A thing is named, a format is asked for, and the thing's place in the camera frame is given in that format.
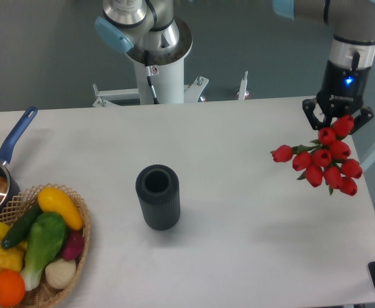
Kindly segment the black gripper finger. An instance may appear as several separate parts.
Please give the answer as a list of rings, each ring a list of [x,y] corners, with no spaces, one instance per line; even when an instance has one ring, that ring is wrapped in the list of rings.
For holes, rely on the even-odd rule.
[[[319,108],[319,104],[317,100],[314,99],[304,99],[302,102],[302,109],[303,112],[312,127],[313,130],[321,130],[322,128],[330,127],[331,123],[329,120],[326,118],[324,115],[323,119],[320,120],[316,115],[315,115],[315,110]]]
[[[354,118],[354,126],[350,131],[350,134],[356,133],[360,128],[366,125],[369,121],[374,118],[372,108],[363,106],[360,109],[360,113]]]

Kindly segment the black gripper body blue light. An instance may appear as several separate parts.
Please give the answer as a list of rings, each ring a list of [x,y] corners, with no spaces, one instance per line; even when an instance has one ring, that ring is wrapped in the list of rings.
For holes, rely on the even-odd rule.
[[[360,113],[365,106],[363,93],[371,69],[344,68],[327,62],[320,91],[316,99],[324,116],[334,118]]]

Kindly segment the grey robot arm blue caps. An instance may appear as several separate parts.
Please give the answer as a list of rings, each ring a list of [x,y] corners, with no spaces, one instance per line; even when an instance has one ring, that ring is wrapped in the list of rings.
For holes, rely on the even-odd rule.
[[[334,27],[320,91],[303,101],[315,130],[353,116],[356,129],[373,117],[363,93],[375,56],[375,1],[274,1],[274,12],[289,19]],[[104,1],[94,23],[99,37],[134,65],[141,104],[196,102],[207,80],[184,84],[184,60],[192,48],[190,28],[174,15],[172,1]]]

